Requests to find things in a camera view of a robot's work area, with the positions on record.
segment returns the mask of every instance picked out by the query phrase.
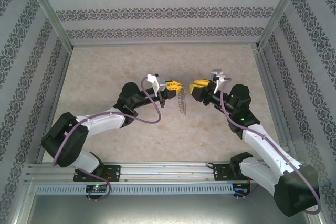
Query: patterned wallpaper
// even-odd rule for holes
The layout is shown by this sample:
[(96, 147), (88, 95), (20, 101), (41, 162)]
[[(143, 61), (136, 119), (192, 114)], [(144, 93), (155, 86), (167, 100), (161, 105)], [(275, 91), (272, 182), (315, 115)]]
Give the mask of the patterned wallpaper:
[(50, 0), (72, 43), (257, 42), (279, 0)]
[(10, 220), (69, 59), (37, 0), (0, 0), (0, 223)]
[(318, 171), (328, 223), (336, 223), (335, 15), (335, 0), (291, 0), (264, 48), (297, 155)]

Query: marble floor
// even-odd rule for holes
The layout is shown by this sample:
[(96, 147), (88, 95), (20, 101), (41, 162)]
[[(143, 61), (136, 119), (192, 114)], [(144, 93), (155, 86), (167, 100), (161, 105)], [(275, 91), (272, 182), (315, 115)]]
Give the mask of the marble floor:
[[(251, 110), (277, 141), (264, 89), (250, 45), (168, 45), (75, 48), (61, 92), (55, 119), (64, 112), (88, 115), (112, 107), (123, 85), (140, 86), (147, 74), (158, 73), (166, 80), (186, 86), (186, 116), (178, 109), (177, 98), (161, 109), (162, 121), (131, 125), (88, 138), (83, 149), (103, 161), (227, 161), (248, 151), (256, 152), (232, 133), (224, 115), (213, 106), (203, 106), (188, 92), (197, 79), (209, 79), (214, 68), (222, 68), (234, 84), (248, 85)], [(153, 106), (138, 108), (140, 118), (156, 120)], [(45, 154), (44, 162), (51, 157)]]

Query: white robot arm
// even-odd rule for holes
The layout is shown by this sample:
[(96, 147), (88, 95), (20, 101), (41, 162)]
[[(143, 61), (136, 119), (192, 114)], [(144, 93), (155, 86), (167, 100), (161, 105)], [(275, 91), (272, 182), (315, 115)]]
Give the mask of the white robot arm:
[(128, 126), (134, 120), (159, 122), (161, 115), (157, 107), (159, 119), (155, 122), (137, 118), (135, 109), (154, 102), (159, 102), (163, 108), (165, 100), (175, 97), (182, 89), (178, 82), (165, 81), (157, 74), (149, 74), (145, 80), (152, 84), (152, 88), (140, 91), (137, 84), (126, 83), (117, 103), (109, 110), (87, 116), (64, 113), (41, 142), (42, 147), (54, 158), (53, 164), (61, 167), (71, 165), (100, 176), (104, 164), (95, 154), (82, 151), (85, 140), (103, 131)]
[(243, 175), (263, 186), (287, 216), (316, 204), (320, 208), (317, 171), (295, 160), (267, 134), (249, 109), (251, 97), (247, 86), (234, 85), (230, 94), (217, 92), (229, 80), (220, 69), (214, 69), (212, 80), (194, 81), (190, 93), (196, 101), (205, 106), (211, 103), (224, 113), (230, 129), (252, 146), (267, 164), (265, 166), (247, 152), (238, 154), (231, 158), (233, 176)]

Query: metal spring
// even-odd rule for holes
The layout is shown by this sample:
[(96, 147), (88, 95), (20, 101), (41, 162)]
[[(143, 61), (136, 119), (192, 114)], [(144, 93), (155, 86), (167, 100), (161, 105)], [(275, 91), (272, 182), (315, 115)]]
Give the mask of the metal spring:
[(184, 92), (184, 87), (180, 90), (178, 93), (178, 107), (180, 109), (180, 113), (184, 113), (184, 115), (187, 114), (187, 107), (185, 103), (185, 92)]

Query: black mounting bracket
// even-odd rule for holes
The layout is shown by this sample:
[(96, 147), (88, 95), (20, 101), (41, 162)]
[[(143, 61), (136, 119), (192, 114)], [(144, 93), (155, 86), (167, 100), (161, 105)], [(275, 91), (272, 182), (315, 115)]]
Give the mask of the black mounting bracket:
[(211, 169), (214, 170), (214, 178), (215, 181), (241, 181), (241, 180), (248, 180), (248, 177), (244, 175), (238, 175), (236, 176), (231, 168), (230, 164), (212, 164)]
[(239, 163), (242, 162), (244, 159), (253, 157), (248, 152), (243, 152), (233, 156), (230, 159), (229, 164), (213, 164), (208, 163), (208, 167), (214, 170), (214, 178), (215, 181), (225, 181), (225, 180), (248, 180), (248, 177), (244, 176), (241, 173)]
[[(120, 171), (120, 165), (105, 165), (100, 177), (106, 179), (109, 182), (119, 182)], [(76, 169), (74, 174), (74, 182), (101, 182), (101, 180), (82, 173)]]

